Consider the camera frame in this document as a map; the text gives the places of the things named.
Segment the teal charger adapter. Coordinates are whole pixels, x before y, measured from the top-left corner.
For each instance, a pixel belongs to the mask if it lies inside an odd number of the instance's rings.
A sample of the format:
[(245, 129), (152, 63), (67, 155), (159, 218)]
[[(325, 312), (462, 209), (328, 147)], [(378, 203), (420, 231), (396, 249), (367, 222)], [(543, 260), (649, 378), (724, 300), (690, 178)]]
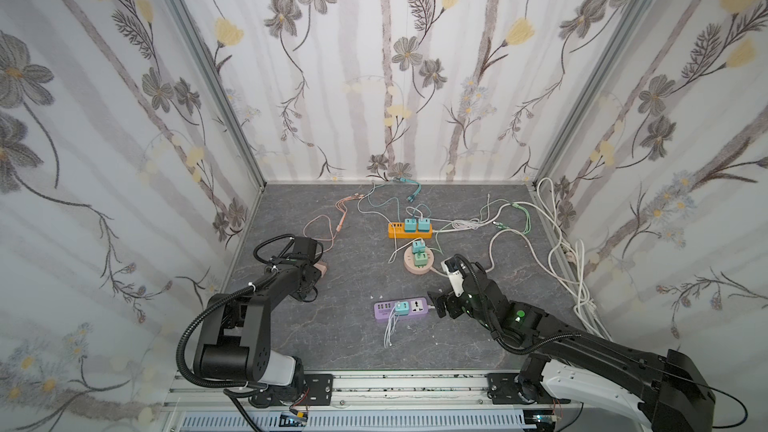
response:
[(397, 302), (393, 312), (397, 317), (407, 316), (410, 313), (410, 304), (407, 301)]
[(431, 221), (428, 218), (420, 218), (417, 221), (417, 230), (420, 233), (429, 233), (432, 230)]
[(415, 239), (412, 242), (411, 247), (412, 247), (412, 253), (413, 254), (424, 253), (425, 250), (426, 250), (426, 244), (425, 244), (424, 240), (421, 239), (421, 238)]
[(418, 221), (414, 218), (406, 218), (403, 222), (405, 233), (415, 233), (418, 231)]

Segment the light green charger adapter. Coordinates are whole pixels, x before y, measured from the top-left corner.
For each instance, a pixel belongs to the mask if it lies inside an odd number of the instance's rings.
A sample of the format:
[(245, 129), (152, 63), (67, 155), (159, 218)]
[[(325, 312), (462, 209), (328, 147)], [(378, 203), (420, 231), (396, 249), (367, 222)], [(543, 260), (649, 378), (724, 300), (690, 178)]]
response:
[(430, 263), (430, 255), (425, 251), (424, 253), (413, 254), (413, 264), (417, 268), (428, 267)]

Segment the round pink power socket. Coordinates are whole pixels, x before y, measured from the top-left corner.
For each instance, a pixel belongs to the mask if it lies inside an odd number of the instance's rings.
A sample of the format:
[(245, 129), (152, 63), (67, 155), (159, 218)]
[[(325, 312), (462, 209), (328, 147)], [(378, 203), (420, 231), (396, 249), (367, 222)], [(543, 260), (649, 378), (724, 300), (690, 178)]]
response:
[(404, 252), (404, 266), (413, 275), (425, 275), (432, 271), (434, 254), (431, 250), (415, 253), (411, 247)]

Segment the pink charger adapter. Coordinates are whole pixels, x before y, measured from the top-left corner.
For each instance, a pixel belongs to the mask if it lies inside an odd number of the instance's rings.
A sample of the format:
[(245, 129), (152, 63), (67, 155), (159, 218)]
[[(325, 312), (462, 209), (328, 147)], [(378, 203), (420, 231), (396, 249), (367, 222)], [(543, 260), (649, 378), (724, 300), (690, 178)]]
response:
[(315, 264), (315, 267), (320, 271), (320, 274), (322, 277), (324, 277), (327, 274), (328, 265), (325, 262), (319, 261)]

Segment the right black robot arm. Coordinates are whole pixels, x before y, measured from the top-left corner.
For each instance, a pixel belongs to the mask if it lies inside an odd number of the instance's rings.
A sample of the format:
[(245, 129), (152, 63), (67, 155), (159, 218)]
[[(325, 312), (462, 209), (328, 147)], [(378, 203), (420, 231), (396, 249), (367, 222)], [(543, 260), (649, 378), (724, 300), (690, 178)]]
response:
[(572, 327), (529, 303), (508, 299), (478, 262), (443, 263), (449, 292), (428, 292), (439, 317), (475, 320), (505, 352), (522, 356), (514, 389), (525, 403), (547, 397), (609, 410), (652, 431), (714, 431), (719, 389), (693, 360), (634, 349)]

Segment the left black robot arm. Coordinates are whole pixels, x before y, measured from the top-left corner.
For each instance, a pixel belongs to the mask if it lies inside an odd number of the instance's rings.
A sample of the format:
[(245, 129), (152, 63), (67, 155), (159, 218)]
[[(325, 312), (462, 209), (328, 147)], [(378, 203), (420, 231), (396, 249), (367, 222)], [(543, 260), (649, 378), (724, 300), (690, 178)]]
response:
[(310, 391), (300, 358), (272, 349), (272, 312), (285, 298), (317, 298), (324, 247), (295, 234), (272, 237), (253, 250), (261, 277), (231, 293), (211, 297), (182, 332), (175, 352), (177, 371), (190, 384), (219, 389), (251, 430), (262, 428), (243, 405), (266, 408), (298, 404)]

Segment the purple power strip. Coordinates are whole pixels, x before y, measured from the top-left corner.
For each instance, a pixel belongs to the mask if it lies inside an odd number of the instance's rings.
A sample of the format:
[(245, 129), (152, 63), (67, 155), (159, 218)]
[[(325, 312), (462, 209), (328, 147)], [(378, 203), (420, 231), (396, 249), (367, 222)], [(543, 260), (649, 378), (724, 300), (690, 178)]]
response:
[[(394, 310), (395, 304), (400, 301), (407, 301), (410, 304), (410, 313), (407, 316), (397, 317), (394, 315), (393, 310)], [(375, 320), (378, 322), (384, 322), (389, 320), (390, 318), (398, 318), (398, 319), (422, 318), (429, 313), (429, 310), (430, 310), (430, 304), (428, 303), (427, 299), (424, 297), (416, 297), (416, 298), (400, 299), (400, 300), (392, 300), (392, 301), (381, 301), (381, 302), (376, 302), (373, 305), (374, 317), (375, 317)]]

